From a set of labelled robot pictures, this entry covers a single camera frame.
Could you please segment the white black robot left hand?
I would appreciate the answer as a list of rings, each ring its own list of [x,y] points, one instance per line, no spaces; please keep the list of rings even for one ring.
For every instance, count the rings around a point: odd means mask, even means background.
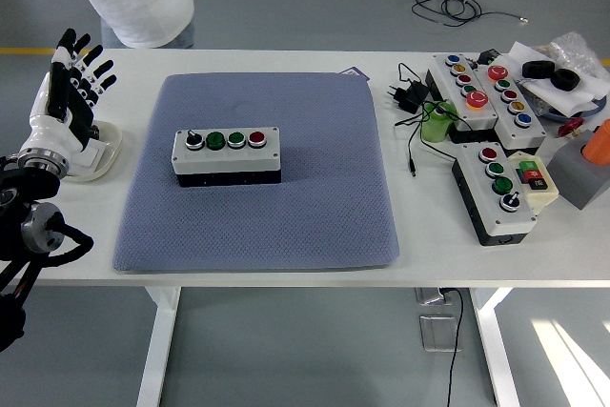
[[[83,152],[92,138],[93,109],[116,82],[113,61],[100,60],[104,48],[84,51],[91,37],[67,29],[58,41],[30,112],[24,152],[49,151],[66,159]]]

